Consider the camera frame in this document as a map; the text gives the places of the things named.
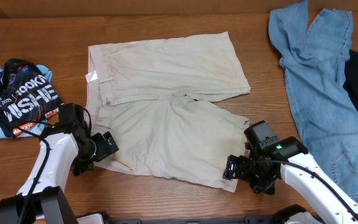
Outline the blue denim jeans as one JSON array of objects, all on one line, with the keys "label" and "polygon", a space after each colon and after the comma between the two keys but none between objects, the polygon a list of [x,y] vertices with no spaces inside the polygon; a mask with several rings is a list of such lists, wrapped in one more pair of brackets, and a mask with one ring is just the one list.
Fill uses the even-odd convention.
[{"label": "blue denim jeans", "polygon": [[353,16],[323,9],[308,21],[308,2],[270,11],[268,35],[280,52],[298,135],[322,170],[358,201],[358,112],[343,85]]}]

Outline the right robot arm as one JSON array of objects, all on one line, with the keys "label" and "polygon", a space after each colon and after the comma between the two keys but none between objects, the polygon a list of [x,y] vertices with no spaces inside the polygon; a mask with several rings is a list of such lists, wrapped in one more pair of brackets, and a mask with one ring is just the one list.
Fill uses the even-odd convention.
[{"label": "right robot arm", "polygon": [[324,173],[297,138],[280,139],[265,121],[251,125],[244,135],[249,155],[230,155],[223,179],[244,180],[254,193],[268,195],[281,179],[317,213],[295,204],[270,216],[269,223],[358,223],[358,203]]}]

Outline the black printed jersey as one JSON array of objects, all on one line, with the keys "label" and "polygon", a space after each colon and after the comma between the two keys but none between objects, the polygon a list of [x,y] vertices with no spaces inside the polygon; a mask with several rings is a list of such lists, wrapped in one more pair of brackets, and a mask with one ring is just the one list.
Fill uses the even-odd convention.
[{"label": "black printed jersey", "polygon": [[32,62],[11,58],[0,68],[0,128],[6,138],[26,136],[58,113],[57,91]]}]

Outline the beige shorts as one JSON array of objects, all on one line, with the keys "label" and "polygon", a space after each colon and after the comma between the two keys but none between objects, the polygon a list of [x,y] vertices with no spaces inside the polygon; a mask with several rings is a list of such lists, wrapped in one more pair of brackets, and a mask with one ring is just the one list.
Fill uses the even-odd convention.
[{"label": "beige shorts", "polygon": [[91,45],[88,71],[92,131],[119,148],[99,167],[235,191],[223,172],[250,121],[218,102],[251,87],[227,32]]}]

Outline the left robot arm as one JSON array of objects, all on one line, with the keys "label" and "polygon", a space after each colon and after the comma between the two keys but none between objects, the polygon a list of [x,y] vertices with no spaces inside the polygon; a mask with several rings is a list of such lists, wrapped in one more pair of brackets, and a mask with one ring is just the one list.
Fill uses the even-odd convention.
[{"label": "left robot arm", "polygon": [[84,107],[69,103],[58,113],[58,123],[38,136],[40,152],[29,178],[15,196],[0,201],[0,223],[112,223],[106,212],[76,217],[64,190],[69,173],[93,170],[119,148],[110,132],[92,134]]}]

